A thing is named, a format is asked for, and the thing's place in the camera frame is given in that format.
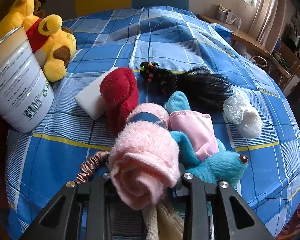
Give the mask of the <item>pink towel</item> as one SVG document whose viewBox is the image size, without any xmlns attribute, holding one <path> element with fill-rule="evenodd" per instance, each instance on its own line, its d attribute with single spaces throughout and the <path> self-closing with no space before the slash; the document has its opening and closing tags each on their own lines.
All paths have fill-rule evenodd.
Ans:
<svg viewBox="0 0 300 240">
<path fill-rule="evenodd" d="M 157 204 L 180 177 L 179 146 L 168 130 L 168 121 L 162 106 L 138 105 L 109 152 L 112 184 L 134 210 Z"/>
</svg>

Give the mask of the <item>white stuffing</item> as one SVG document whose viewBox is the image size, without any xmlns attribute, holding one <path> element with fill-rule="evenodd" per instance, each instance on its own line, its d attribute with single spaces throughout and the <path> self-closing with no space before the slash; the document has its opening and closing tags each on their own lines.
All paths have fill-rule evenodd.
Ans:
<svg viewBox="0 0 300 240">
<path fill-rule="evenodd" d="M 227 120 L 236 125 L 239 134 L 248 139 L 258 138 L 262 134 L 264 123 L 255 107 L 245 95 L 235 91 L 223 103 Z"/>
</svg>

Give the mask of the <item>black hair wig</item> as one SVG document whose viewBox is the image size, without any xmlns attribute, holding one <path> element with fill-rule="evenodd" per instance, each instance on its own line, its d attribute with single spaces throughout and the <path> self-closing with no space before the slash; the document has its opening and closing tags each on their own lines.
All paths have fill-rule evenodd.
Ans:
<svg viewBox="0 0 300 240">
<path fill-rule="evenodd" d="M 225 100 L 232 95 L 229 80 L 204 67 L 174 74 L 149 61 L 140 64 L 140 75 L 157 92 L 171 96 L 180 91 L 189 102 L 208 111 L 221 111 Z"/>
</svg>

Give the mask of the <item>blue plaid bed cover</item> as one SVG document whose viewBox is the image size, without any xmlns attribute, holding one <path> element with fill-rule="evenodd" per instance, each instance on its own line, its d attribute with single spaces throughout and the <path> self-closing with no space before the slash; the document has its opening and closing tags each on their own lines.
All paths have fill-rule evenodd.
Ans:
<svg viewBox="0 0 300 240">
<path fill-rule="evenodd" d="M 256 139 L 241 137 L 223 114 L 212 113 L 215 135 L 249 157 L 239 194 L 277 236 L 300 203 L 300 130 L 275 81 L 230 46 L 230 31 L 173 7 L 117 9 L 68 20 L 77 52 L 66 76 L 37 89 L 24 119 L 44 112 L 28 134 L 9 131 L 6 190 L 8 231 L 18 239 L 38 212 L 97 150 L 113 145 L 104 117 L 90 118 L 75 95 L 113 67 L 139 73 L 143 61 L 182 73 L 196 67 L 226 76 L 259 112 L 264 127 Z"/>
</svg>

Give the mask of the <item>pink satin scrunchie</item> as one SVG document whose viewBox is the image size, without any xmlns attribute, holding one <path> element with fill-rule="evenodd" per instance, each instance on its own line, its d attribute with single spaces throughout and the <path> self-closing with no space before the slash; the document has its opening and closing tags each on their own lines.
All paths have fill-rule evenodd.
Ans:
<svg viewBox="0 0 300 240">
<path fill-rule="evenodd" d="M 81 163 L 80 172 L 76 175 L 75 182 L 83 184 L 92 180 L 95 172 L 108 162 L 109 151 L 98 151 L 94 155 L 87 157 L 86 161 Z"/>
</svg>

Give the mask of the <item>beige cloth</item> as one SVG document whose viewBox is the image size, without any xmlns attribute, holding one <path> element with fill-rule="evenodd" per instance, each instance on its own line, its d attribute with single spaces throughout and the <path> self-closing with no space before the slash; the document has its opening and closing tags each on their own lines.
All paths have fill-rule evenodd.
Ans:
<svg viewBox="0 0 300 240">
<path fill-rule="evenodd" d="M 142 215 L 147 228 L 146 239 L 183 239 L 184 221 L 169 200 L 163 199 L 157 205 L 145 207 Z"/>
</svg>

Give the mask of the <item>blue plush toy pink dress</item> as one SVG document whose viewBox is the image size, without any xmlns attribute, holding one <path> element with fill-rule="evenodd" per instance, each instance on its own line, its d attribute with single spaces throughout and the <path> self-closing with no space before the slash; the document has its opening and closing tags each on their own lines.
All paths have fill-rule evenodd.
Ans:
<svg viewBox="0 0 300 240">
<path fill-rule="evenodd" d="M 248 157 L 225 148 L 215 136 L 211 116 L 191 110 L 181 91 L 174 92 L 164 108 L 169 113 L 170 134 L 179 146 L 179 162 L 186 171 L 208 183 L 226 181 L 236 187 Z"/>
</svg>

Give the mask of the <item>white foam sponge block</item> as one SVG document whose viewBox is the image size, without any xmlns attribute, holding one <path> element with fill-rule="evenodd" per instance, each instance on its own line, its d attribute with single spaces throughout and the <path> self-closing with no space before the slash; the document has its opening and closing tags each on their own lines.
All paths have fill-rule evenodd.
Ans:
<svg viewBox="0 0 300 240">
<path fill-rule="evenodd" d="M 75 96 L 75 101 L 79 107 L 93 120 L 101 117 L 106 110 L 106 102 L 100 93 L 101 82 L 109 73 L 116 69 L 117 67 L 110 68 L 110 70 L 97 77 Z"/>
</svg>

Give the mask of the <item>white metal tin can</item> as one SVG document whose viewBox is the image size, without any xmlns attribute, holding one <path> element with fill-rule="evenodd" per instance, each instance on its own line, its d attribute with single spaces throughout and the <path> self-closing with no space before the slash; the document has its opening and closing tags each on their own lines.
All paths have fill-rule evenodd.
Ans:
<svg viewBox="0 0 300 240">
<path fill-rule="evenodd" d="M 20 133 L 35 129 L 54 98 L 23 26 L 0 39 L 0 115 Z"/>
</svg>

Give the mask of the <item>red fuzzy sock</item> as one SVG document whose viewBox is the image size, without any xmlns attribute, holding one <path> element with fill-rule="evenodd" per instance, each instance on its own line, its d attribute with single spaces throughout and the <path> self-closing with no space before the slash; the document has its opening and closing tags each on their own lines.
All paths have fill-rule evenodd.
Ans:
<svg viewBox="0 0 300 240">
<path fill-rule="evenodd" d="M 113 135 L 118 135 L 138 105 L 138 85 L 133 71 L 126 67 L 116 68 L 101 82 L 100 93 L 106 102 L 108 126 Z"/>
</svg>

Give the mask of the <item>white chair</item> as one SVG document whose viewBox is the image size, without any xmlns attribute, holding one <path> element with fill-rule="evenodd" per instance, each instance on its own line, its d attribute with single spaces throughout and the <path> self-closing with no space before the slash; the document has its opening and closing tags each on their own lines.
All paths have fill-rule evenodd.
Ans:
<svg viewBox="0 0 300 240">
<path fill-rule="evenodd" d="M 249 61 L 260 68 L 266 68 L 266 66 L 268 65 L 267 60 L 258 55 L 250 57 Z"/>
</svg>

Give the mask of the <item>yellow bear plush toy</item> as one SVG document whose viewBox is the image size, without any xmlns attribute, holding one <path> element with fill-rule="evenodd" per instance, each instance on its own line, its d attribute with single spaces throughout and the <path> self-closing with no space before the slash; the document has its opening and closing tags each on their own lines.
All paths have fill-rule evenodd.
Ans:
<svg viewBox="0 0 300 240">
<path fill-rule="evenodd" d="M 62 26 L 59 15 L 44 16 L 38 0 L 15 0 L 0 21 L 0 39 L 16 27 L 23 26 L 32 51 L 50 82 L 61 80 L 74 57 L 77 44 L 72 31 Z"/>
</svg>

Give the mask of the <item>wooden side desk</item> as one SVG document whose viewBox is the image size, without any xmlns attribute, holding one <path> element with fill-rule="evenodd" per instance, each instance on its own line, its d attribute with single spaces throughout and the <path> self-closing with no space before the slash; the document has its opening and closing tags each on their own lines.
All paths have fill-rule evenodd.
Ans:
<svg viewBox="0 0 300 240">
<path fill-rule="evenodd" d="M 224 26 L 225 28 L 231 30 L 232 31 L 231 38 L 233 41 L 241 42 L 242 44 L 246 45 L 250 49 L 261 53 L 265 57 L 271 56 L 271 53 L 266 50 L 265 46 L 263 46 L 260 42 L 257 42 L 255 39 L 253 39 L 249 34 L 241 31 L 240 29 L 237 29 L 233 25 L 226 24 L 224 22 L 221 22 L 219 20 L 210 18 L 208 16 L 204 16 L 201 14 L 197 14 L 196 16 L 202 21 L 205 21 L 208 23 L 217 23 L 217 24 L 220 24 L 220 25 Z"/>
</svg>

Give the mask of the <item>pink curtain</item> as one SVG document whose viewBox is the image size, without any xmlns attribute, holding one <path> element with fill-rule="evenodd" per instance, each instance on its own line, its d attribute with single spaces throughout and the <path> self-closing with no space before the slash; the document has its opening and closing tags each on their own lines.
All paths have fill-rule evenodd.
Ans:
<svg viewBox="0 0 300 240">
<path fill-rule="evenodd" d="M 260 0 L 249 35 L 273 52 L 285 27 L 287 0 Z"/>
</svg>

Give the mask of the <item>clear containers on desk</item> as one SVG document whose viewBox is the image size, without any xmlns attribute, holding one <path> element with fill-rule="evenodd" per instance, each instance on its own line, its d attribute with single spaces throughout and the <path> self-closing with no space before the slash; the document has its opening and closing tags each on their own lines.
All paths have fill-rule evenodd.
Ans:
<svg viewBox="0 0 300 240">
<path fill-rule="evenodd" d="M 242 24 L 242 20 L 237 15 L 233 14 L 230 9 L 222 5 L 219 5 L 216 12 L 216 18 L 226 24 L 233 25 L 237 29 L 239 29 Z"/>
</svg>

